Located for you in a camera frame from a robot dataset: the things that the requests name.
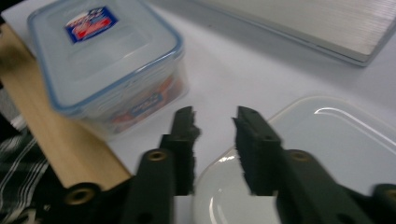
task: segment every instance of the container lid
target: container lid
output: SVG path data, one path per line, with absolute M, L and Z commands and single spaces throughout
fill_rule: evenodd
M 66 114 L 182 51 L 177 32 L 139 0 L 57 1 L 28 23 L 50 101 Z

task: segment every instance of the silver laptop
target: silver laptop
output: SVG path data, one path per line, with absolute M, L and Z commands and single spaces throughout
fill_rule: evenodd
M 367 65 L 395 30 L 396 0 L 196 0 Z

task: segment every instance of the plastic food container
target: plastic food container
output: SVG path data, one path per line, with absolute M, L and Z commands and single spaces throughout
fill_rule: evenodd
M 58 1 L 28 24 L 52 107 L 104 140 L 187 91 L 182 39 L 142 1 Z

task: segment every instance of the plaid cloth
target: plaid cloth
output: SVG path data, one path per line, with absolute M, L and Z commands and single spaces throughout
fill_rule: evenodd
M 31 205 L 35 187 L 49 167 L 33 136 L 24 131 L 0 144 L 0 223 Z

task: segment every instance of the blue label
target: blue label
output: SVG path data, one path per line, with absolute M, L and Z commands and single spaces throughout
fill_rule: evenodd
M 64 28 L 72 42 L 77 43 L 101 34 L 117 22 L 107 7 L 98 7 L 76 16 Z
M 144 102 L 142 102 L 139 105 L 134 106 L 131 109 L 131 114 L 135 117 L 145 113 L 148 111 L 150 108 L 154 107 L 156 104 L 161 102 L 163 100 L 163 97 L 159 93 L 154 93 L 152 94 L 148 99 L 146 99 Z

